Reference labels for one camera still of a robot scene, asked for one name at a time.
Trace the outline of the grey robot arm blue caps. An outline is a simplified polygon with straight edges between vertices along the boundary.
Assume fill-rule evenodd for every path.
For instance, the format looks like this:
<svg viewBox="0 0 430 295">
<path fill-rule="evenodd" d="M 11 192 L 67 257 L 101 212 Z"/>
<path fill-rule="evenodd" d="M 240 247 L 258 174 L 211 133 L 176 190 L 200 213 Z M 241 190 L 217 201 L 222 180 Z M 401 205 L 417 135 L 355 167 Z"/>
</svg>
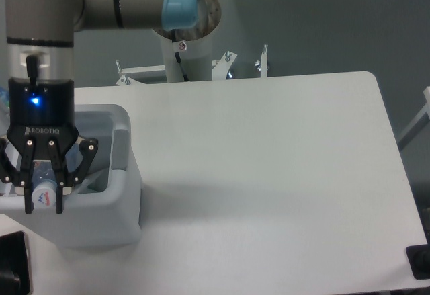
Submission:
<svg viewBox="0 0 430 295">
<path fill-rule="evenodd" d="M 9 58 L 9 128 L 1 148 L 13 146 L 18 167 L 1 153 L 1 181 L 35 203 L 34 167 L 54 172 L 56 211 L 64 192 L 83 182 L 97 154 L 98 141 L 75 126 L 74 33 L 84 29 L 187 29 L 198 20 L 198 0 L 5 0 Z"/>
</svg>

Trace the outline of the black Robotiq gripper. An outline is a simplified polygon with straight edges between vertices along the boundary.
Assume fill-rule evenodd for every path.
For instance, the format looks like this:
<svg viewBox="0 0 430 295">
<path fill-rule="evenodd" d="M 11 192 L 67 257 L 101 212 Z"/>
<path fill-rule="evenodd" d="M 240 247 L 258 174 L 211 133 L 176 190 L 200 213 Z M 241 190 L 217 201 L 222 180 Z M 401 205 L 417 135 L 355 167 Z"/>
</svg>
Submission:
<svg viewBox="0 0 430 295">
<path fill-rule="evenodd" d="M 1 139 L 1 181 L 24 189 L 26 214 L 32 201 L 33 160 L 49 160 L 56 180 L 56 213 L 64 210 L 64 192 L 83 182 L 98 151 L 98 139 L 78 137 L 75 127 L 74 82 L 72 80 L 9 80 L 10 125 L 7 138 L 22 155 L 17 170 L 9 160 Z"/>
</svg>

